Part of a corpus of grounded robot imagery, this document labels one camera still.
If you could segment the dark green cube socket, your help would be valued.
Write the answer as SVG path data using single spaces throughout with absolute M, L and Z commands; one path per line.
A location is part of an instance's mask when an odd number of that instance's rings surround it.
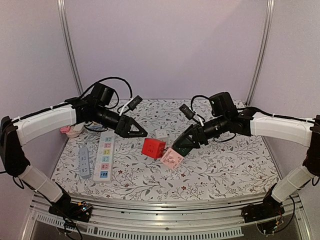
M 176 145 L 173 145 L 172 149 L 182 157 L 187 156 L 192 151 L 192 148 L 177 147 Z

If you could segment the pink cube socket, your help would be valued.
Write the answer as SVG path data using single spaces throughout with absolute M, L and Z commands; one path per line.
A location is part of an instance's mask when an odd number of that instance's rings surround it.
M 169 147 L 163 154 L 160 161 L 172 170 L 175 170 L 180 163 L 183 161 L 184 157 Z

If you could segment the red cube socket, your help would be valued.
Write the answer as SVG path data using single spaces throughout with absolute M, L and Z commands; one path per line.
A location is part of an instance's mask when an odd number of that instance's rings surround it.
M 152 159 L 159 159 L 163 156 L 166 142 L 156 138 L 145 138 L 141 153 Z

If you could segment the white cube socket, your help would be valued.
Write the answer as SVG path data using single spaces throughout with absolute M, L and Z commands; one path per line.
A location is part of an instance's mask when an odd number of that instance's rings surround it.
M 163 142 L 168 142 L 169 140 L 169 134 L 165 129 L 157 129 L 154 131 L 154 136 L 156 139 L 163 141 Z

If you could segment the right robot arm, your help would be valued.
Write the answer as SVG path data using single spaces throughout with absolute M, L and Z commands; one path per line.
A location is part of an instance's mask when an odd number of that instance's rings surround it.
M 173 143 L 173 150 L 186 156 L 191 150 L 208 145 L 224 133 L 280 139 L 307 148 L 303 163 L 275 183 L 260 204 L 242 208 L 246 223 L 272 218 L 284 213 L 282 203 L 314 177 L 320 175 L 320 117 L 298 118 L 267 113 L 257 107 L 237 108 L 228 92 L 207 98 L 212 120 L 189 126 Z

